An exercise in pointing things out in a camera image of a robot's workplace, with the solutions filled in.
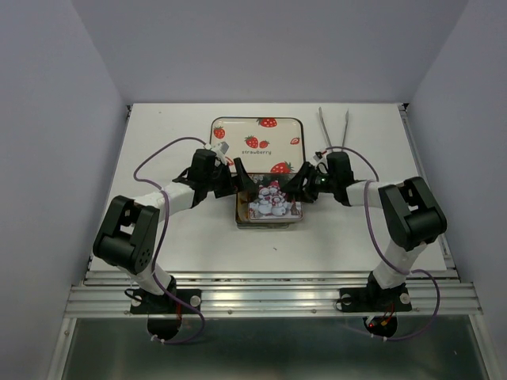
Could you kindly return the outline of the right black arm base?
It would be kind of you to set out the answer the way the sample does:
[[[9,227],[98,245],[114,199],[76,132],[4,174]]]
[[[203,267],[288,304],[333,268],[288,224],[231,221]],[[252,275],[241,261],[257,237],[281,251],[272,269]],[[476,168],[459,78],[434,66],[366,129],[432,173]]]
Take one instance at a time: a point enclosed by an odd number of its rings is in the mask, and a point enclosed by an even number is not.
[[[371,273],[363,287],[343,287],[335,308],[343,313],[359,313],[373,336],[392,338],[398,328],[396,313],[410,312],[412,304],[406,285],[383,289]]]

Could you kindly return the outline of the gold tin lid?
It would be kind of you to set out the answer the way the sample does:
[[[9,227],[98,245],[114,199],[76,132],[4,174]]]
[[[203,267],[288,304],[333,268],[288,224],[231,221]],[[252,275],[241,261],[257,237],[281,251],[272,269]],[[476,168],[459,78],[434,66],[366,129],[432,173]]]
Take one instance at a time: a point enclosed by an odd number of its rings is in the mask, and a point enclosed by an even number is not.
[[[281,191],[288,178],[283,175],[255,175],[256,195],[246,202],[246,221],[253,223],[294,223],[303,219],[300,202],[289,200]]]

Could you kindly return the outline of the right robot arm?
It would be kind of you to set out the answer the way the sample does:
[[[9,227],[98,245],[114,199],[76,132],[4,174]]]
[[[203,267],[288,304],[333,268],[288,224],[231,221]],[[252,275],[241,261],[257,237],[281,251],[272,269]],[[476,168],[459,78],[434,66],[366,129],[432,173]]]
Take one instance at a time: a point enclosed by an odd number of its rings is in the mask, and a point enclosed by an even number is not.
[[[304,162],[296,175],[282,186],[282,192],[295,201],[313,203],[322,193],[331,194],[345,207],[362,207],[369,236],[380,262],[364,290],[365,302],[382,309],[393,299],[393,291],[403,285],[418,256],[448,226],[447,219],[422,177],[401,183],[381,184],[377,180],[357,180],[349,156],[333,151],[322,156],[325,170]],[[371,208],[383,212],[390,241],[381,250],[372,228]]]

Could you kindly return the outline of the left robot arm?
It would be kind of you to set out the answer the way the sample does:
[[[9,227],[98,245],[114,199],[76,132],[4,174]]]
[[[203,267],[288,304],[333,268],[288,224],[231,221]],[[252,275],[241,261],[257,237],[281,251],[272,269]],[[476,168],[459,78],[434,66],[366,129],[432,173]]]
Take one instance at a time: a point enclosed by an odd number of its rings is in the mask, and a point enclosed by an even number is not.
[[[156,242],[158,225],[165,237],[169,217],[190,210],[208,193],[216,198],[239,192],[255,193],[255,185],[239,158],[230,171],[217,149],[198,149],[191,165],[167,186],[135,199],[116,196],[110,202],[93,243],[93,255],[119,268],[149,293],[149,303],[160,312],[175,306],[176,292],[169,287],[171,276],[156,263],[162,247]]]

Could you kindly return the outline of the metal tongs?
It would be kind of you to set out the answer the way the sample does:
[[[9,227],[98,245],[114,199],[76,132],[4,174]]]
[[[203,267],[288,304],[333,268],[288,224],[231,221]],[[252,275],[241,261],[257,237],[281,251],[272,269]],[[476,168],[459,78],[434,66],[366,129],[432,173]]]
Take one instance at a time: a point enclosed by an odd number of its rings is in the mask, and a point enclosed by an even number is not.
[[[350,116],[350,110],[348,108],[342,115],[332,118],[325,112],[322,106],[318,107],[318,123],[327,146],[346,146],[349,134]]]

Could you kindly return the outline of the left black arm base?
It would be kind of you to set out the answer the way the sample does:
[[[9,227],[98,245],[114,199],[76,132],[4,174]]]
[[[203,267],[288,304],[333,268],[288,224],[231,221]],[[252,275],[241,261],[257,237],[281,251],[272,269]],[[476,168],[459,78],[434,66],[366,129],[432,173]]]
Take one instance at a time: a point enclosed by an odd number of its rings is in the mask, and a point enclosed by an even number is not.
[[[180,289],[175,283],[167,287],[167,294],[154,295],[141,288],[129,287],[124,295],[130,301],[129,313],[147,317],[147,332],[150,339],[164,345],[186,344],[195,340],[204,330],[205,318],[200,310],[200,289]],[[178,337],[183,332],[184,317],[201,319],[197,332]]]

